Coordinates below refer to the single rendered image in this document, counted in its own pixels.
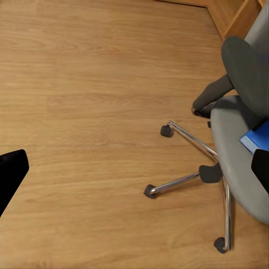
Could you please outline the folder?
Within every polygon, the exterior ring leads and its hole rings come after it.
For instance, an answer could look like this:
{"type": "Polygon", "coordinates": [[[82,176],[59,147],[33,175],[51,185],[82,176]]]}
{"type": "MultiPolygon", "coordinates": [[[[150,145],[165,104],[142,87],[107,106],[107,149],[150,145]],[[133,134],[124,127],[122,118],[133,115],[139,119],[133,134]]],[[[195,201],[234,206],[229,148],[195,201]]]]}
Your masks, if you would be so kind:
{"type": "Polygon", "coordinates": [[[269,151],[269,118],[263,118],[239,141],[253,154],[256,149],[269,151]]]}

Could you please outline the swivel chair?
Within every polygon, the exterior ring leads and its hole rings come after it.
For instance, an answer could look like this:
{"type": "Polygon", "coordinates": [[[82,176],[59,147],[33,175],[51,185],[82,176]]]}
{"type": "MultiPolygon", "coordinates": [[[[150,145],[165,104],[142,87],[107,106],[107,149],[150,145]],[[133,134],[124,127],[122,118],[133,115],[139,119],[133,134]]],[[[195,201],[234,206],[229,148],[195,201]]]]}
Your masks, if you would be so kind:
{"type": "Polygon", "coordinates": [[[216,164],[201,165],[199,172],[159,187],[148,184],[144,195],[154,198],[156,192],[198,177],[205,183],[218,183],[222,178],[225,238],[217,238],[214,246],[225,254],[231,250],[230,194],[247,213],[269,225],[269,194],[251,168],[253,153],[239,141],[263,118],[269,118],[269,0],[244,40],[237,36],[225,39],[221,59],[227,74],[209,84],[191,108],[193,115],[210,119],[216,151],[171,120],[160,132],[170,136],[172,126],[216,164]],[[224,97],[232,89],[238,95],[224,97]]]}

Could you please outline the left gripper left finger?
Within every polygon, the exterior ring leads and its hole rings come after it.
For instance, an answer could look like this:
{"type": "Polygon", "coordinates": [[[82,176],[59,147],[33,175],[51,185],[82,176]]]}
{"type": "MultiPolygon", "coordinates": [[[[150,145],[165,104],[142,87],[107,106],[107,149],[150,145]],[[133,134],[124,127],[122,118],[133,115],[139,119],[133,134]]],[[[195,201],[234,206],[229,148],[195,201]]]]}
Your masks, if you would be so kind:
{"type": "Polygon", "coordinates": [[[0,155],[0,216],[28,171],[29,162],[24,149],[0,155]]]}

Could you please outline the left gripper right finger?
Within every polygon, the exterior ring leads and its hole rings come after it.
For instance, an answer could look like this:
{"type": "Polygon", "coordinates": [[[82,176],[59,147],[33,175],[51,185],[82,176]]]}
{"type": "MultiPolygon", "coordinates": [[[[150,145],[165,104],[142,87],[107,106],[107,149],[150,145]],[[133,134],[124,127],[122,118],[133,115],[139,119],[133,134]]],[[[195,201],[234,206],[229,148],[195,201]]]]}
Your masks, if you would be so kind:
{"type": "Polygon", "coordinates": [[[269,194],[269,151],[256,149],[251,168],[269,194]]]}

